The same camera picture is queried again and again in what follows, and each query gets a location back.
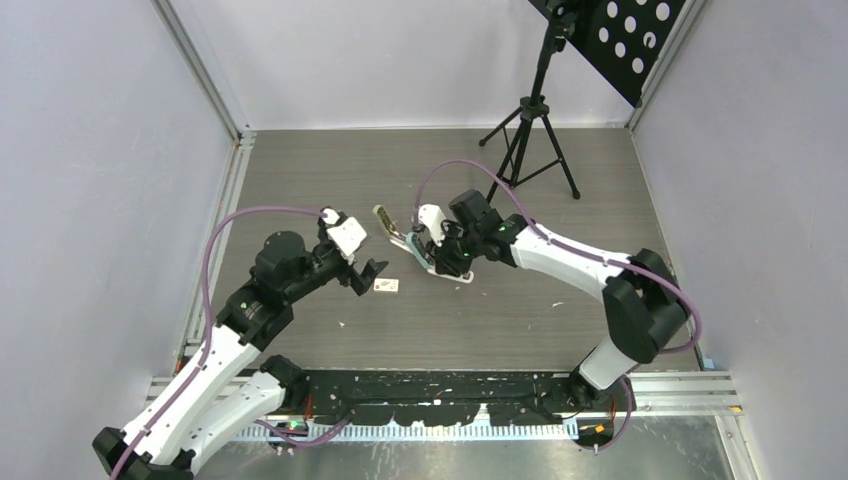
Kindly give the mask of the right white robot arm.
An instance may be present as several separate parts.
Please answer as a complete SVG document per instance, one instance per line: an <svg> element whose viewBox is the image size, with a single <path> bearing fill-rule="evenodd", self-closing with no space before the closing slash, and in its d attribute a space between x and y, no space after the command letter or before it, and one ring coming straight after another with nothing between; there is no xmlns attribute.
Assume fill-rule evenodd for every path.
<svg viewBox="0 0 848 480"><path fill-rule="evenodd" d="M462 278L483 257L570 285L603 307L607 334L571 374L571 397L596 410L611 386L667 351L669 341L693 314L670 269L654 251L609 252L566 238L519 210L502 216L474 189L440 207L417 207L417 225L430 235L426 252L436 273Z"/></svg>

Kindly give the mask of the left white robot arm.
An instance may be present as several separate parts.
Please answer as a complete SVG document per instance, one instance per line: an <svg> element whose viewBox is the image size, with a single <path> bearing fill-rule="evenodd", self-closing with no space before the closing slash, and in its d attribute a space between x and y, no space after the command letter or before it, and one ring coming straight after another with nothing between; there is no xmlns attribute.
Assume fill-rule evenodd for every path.
<svg viewBox="0 0 848 480"><path fill-rule="evenodd" d="M251 278L227 299L202 347L165 390L122 428L105 427L93 449L112 479L192 479L234 436L279 410L298 412L307 398L305 372L270 357L236 392L219 396L294 318L293 305L332 280L364 295L386 262L355 269L368 235L357 219L319 220L318 243L293 231L271 234Z"/></svg>

